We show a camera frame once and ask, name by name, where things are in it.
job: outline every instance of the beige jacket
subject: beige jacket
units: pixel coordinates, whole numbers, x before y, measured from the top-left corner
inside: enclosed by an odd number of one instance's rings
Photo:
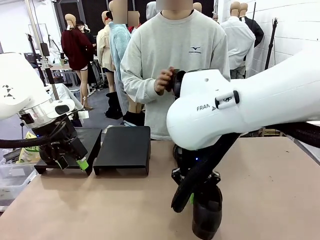
[[[96,36],[96,51],[98,55],[99,64],[110,71],[115,71],[115,65],[111,58],[110,44],[109,44],[110,27],[106,25],[98,32]]]

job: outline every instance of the hand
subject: hand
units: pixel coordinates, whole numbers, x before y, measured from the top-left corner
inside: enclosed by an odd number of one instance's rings
[[[169,69],[163,69],[161,70],[160,75],[156,78],[154,82],[154,90],[159,96],[162,96],[165,93],[165,90],[168,92],[171,90],[169,85],[173,71],[173,67],[170,67]]]

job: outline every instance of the maroon sweater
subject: maroon sweater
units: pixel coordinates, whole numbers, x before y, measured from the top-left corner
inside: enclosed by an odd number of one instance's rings
[[[73,70],[81,70],[93,59],[94,47],[81,31],[66,30],[61,36],[62,50],[69,59]]]

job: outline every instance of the black shorts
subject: black shorts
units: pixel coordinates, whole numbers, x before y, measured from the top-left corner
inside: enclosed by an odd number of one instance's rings
[[[108,68],[103,67],[102,68],[104,73],[113,73],[113,71],[110,71]]]

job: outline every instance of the sleeve cuff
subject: sleeve cuff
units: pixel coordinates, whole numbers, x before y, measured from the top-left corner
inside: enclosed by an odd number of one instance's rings
[[[155,82],[156,82],[156,80],[152,79],[152,80],[148,81],[147,86],[146,86],[146,95],[151,100],[154,100],[159,96],[157,94],[157,92],[155,91]]]

